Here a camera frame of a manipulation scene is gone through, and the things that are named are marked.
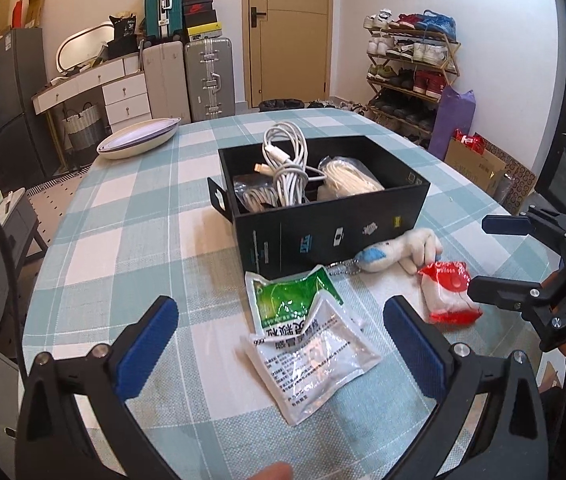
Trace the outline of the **person's left hand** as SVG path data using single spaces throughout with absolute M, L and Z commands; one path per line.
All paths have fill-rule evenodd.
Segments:
M 292 480 L 292 478 L 292 466 L 288 463 L 276 462 L 259 470 L 257 474 L 253 474 L 248 480 Z

